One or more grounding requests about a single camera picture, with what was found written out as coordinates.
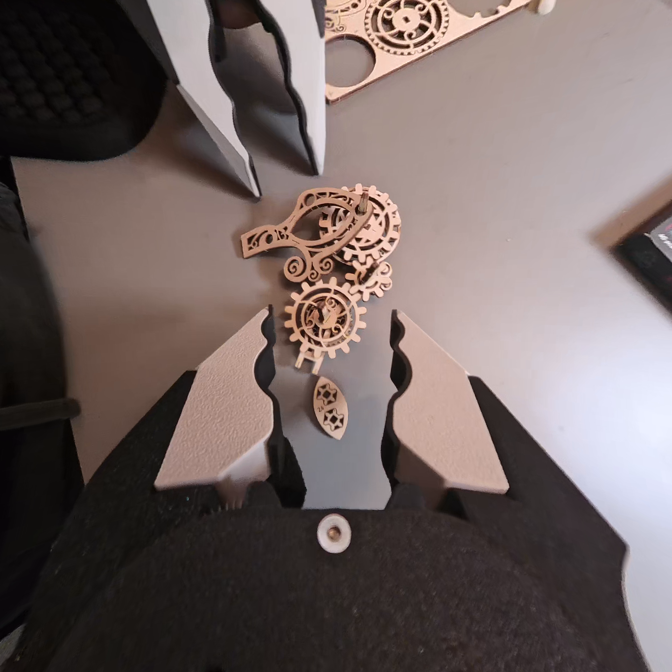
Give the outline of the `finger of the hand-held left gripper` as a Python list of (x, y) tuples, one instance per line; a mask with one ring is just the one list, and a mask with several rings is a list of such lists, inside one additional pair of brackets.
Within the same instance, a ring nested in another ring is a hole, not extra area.
[(215, 68), (215, 17), (210, 1), (149, 1), (149, 10), (177, 77), (177, 88), (235, 175), (261, 197), (253, 159), (239, 137), (235, 106)]
[(259, 1), (259, 14), (275, 39), (312, 172), (321, 175), (326, 148), (325, 2)]

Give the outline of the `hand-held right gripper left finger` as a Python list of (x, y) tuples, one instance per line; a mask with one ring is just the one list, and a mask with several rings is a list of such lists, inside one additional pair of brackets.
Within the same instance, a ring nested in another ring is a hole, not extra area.
[(271, 475), (273, 402), (255, 374), (271, 315), (262, 308), (197, 366), (155, 478), (157, 491), (213, 486), (224, 505), (242, 505), (249, 485)]

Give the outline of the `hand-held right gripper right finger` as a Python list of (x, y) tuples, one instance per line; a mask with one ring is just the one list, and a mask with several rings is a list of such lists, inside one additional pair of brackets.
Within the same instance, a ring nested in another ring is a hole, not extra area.
[(466, 370), (408, 315), (391, 315), (384, 469), (416, 486), (428, 508), (451, 489), (504, 495), (509, 482)]

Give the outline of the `wooden gear clock assembly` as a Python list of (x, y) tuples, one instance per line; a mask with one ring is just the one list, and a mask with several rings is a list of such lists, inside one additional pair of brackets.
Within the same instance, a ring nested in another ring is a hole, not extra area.
[(319, 274), (316, 280), (308, 280), (309, 289), (302, 290), (286, 309), (290, 340), (300, 342), (296, 366), (310, 360), (313, 373), (319, 371), (325, 356), (335, 357), (338, 350), (348, 352), (349, 342), (359, 340), (357, 331), (364, 328), (364, 323), (358, 302), (368, 301), (371, 296), (381, 298), (392, 287), (388, 257), (400, 240), (398, 206), (373, 185), (365, 188), (358, 184), (348, 190), (368, 196), (373, 213), (352, 240), (321, 260), (328, 273), (339, 264), (344, 266), (345, 282)]

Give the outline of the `wooden ornate bracket piece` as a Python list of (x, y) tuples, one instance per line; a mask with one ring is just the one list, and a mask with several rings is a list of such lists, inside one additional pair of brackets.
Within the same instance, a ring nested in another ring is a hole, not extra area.
[[(294, 233), (302, 218), (317, 210), (334, 208), (345, 213), (338, 228), (320, 239), (304, 239)], [(244, 258), (275, 249), (292, 248), (297, 256), (283, 266), (286, 279), (294, 283), (317, 282), (333, 272), (335, 254), (351, 242), (373, 215), (371, 189), (361, 193), (339, 188), (311, 188), (303, 191), (292, 213), (273, 226), (259, 226), (240, 238)]]

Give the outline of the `wooden sheet with large gear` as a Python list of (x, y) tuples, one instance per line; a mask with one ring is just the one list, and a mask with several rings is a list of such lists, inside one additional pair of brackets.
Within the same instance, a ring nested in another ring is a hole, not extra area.
[(483, 15), (463, 13), (450, 1), (327, 1), (326, 44), (353, 39), (370, 50), (374, 63), (359, 83), (327, 83), (326, 101), (336, 103), (531, 3), (496, 1)]

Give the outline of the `wooden leaf piece with stars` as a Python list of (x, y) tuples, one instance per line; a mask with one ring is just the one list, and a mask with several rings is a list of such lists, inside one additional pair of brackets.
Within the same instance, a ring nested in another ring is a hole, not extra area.
[(348, 426), (348, 404), (338, 385), (320, 376), (313, 392), (313, 408), (319, 428), (341, 440)]

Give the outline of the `black puzzle box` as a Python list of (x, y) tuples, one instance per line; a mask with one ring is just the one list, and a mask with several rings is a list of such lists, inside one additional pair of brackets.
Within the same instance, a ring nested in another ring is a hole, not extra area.
[(671, 203), (628, 233), (616, 255), (671, 312)]

